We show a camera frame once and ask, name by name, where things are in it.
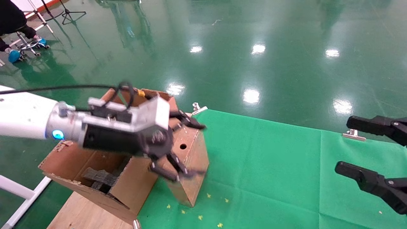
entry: cardboard box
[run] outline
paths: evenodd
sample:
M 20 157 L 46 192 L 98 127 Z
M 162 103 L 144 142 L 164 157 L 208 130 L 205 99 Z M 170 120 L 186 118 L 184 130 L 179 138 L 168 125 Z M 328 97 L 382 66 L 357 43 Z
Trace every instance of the cardboard box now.
M 188 169 L 207 171 L 209 166 L 205 139 L 199 130 L 183 127 L 174 134 L 173 152 Z M 164 169 L 173 171 L 174 167 L 167 159 L 159 163 Z M 205 175 L 196 175 L 192 179 L 181 179 L 179 183 L 167 182 L 178 201 L 188 207 L 194 207 Z
M 171 111 L 178 110 L 174 97 L 164 92 L 147 89 L 143 89 L 143 91 L 148 95 L 159 93 L 169 102 Z M 102 99 L 108 100 L 113 93 L 113 89 L 109 90 Z M 122 96 L 125 101 L 129 100 L 128 93 L 123 92 Z M 145 98 L 137 96 L 132 105 L 138 106 L 145 101 Z M 113 102 L 122 103 L 119 96 Z M 170 126 L 175 126 L 177 123 L 177 119 L 170 120 Z M 60 143 L 59 147 L 57 146 L 39 165 L 44 175 L 78 192 L 101 208 L 131 224 L 137 218 L 137 214 L 157 179 L 156 174 L 148 171 L 151 160 L 140 157 L 131 157 L 128 160 L 128 156 L 123 154 L 87 150 L 80 148 L 77 144 L 61 148 L 61 144 L 63 143 Z M 200 131 L 187 127 L 178 130 L 174 134 L 173 151 L 188 168 L 206 171 L 208 156 L 204 137 Z M 175 171 L 167 159 L 161 159 L 160 163 L 166 169 Z M 118 179 L 106 193 L 92 189 L 93 181 L 82 177 L 84 171 L 89 167 L 94 170 L 116 173 Z M 178 184 L 168 184 L 181 203 L 192 207 L 202 181 L 203 176 L 197 176 Z

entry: green cloth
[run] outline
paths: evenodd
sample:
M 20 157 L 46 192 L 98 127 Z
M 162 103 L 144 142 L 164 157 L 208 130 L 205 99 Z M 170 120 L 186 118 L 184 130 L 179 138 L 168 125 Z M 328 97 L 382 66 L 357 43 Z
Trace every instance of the green cloth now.
M 214 110 L 197 119 L 210 165 L 196 205 L 178 204 L 160 179 L 139 214 L 143 229 L 407 228 L 406 216 L 334 171 L 345 161 L 407 177 L 405 148 Z

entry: glossy floor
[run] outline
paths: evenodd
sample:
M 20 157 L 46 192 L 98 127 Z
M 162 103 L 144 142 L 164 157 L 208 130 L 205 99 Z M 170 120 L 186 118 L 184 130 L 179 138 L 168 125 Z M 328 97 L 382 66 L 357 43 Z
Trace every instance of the glossy floor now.
M 125 79 L 175 95 L 185 111 L 199 102 L 214 110 L 335 132 L 346 130 L 350 115 L 407 113 L 403 0 L 144 0 L 140 5 L 75 0 L 66 5 L 87 14 L 67 25 L 51 21 L 55 37 L 41 29 L 52 48 L 39 58 L 0 67 L 1 85 L 117 84 Z M 103 93 L 41 95 L 85 106 L 89 96 Z M 1 137 L 0 174 L 34 188 L 41 180 L 36 166 L 53 145 Z M 51 188 L 53 193 L 41 196 L 18 228 L 33 222 L 46 227 L 69 195 L 56 184 Z M 45 200 L 52 207 L 41 204 Z M 0 192 L 0 223 L 19 201 Z

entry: person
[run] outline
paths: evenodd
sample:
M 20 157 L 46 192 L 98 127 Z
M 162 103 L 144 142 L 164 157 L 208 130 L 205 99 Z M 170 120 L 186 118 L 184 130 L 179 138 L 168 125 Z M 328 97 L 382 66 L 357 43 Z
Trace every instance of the person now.
M 28 39 L 37 40 L 46 45 L 47 41 L 37 35 L 35 29 L 27 26 L 24 13 L 11 0 L 0 0 L 0 35 L 15 32 L 23 33 Z M 0 51 L 9 55 L 9 61 L 14 63 L 20 58 L 20 53 L 12 49 L 0 38 Z

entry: white robotic arm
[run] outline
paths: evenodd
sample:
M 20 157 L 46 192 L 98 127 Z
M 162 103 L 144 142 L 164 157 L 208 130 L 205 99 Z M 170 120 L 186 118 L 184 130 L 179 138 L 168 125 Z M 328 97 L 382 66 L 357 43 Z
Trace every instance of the white robotic arm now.
M 182 111 L 170 112 L 163 98 L 150 98 L 138 107 L 96 98 L 89 98 L 88 104 L 89 110 L 77 111 L 65 102 L 28 92 L 13 93 L 12 88 L 0 86 L 0 135 L 71 140 L 84 148 L 149 157 L 150 170 L 171 181 L 178 181 L 179 176 L 156 165 L 164 156 L 183 176 L 199 173 L 188 171 L 171 152 L 173 131 L 182 125 L 205 126 Z M 169 118 L 179 119 L 180 125 L 170 128 Z
M 13 90 L 0 85 L 0 91 Z M 0 135 L 45 139 L 57 101 L 27 92 L 0 95 Z

